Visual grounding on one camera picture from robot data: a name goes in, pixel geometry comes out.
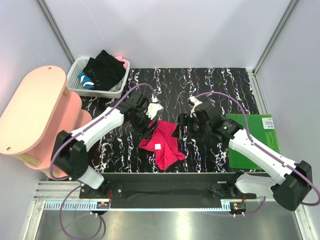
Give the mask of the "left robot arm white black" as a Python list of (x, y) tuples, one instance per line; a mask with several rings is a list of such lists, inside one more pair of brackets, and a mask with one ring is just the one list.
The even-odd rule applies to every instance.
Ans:
[(163, 106), (153, 97), (133, 92), (115, 101), (98, 117), (72, 132), (61, 131), (56, 136), (49, 169), (64, 172), (73, 181), (90, 187), (97, 198), (108, 193), (104, 177), (89, 165), (88, 152), (103, 136), (129, 122), (143, 138), (151, 137), (158, 126), (156, 116)]

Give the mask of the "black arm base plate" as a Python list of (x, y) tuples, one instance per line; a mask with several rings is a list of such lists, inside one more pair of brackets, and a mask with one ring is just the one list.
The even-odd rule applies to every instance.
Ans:
[(254, 192), (236, 189), (239, 173), (104, 173), (99, 190), (84, 186), (81, 199), (110, 199), (111, 202), (208, 207), (222, 200), (255, 200)]

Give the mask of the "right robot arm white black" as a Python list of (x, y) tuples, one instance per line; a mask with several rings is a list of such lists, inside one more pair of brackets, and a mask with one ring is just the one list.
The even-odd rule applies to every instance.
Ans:
[(214, 115), (209, 103), (197, 103), (191, 113), (177, 117), (175, 137), (210, 136), (219, 143), (228, 145), (250, 159), (268, 176), (237, 173), (233, 182), (227, 185), (228, 195), (239, 198), (243, 194), (272, 196), (283, 208), (295, 211), (312, 189), (312, 167), (302, 160), (294, 160), (272, 150), (254, 138), (244, 127), (230, 118)]

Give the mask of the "pink red t shirt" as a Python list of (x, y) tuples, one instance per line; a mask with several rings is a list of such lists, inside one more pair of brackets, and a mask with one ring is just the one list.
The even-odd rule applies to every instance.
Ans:
[(155, 152), (155, 164), (164, 171), (177, 161), (183, 161), (186, 156), (179, 151), (178, 139), (173, 137), (177, 124), (159, 120), (150, 140), (142, 139), (141, 149)]

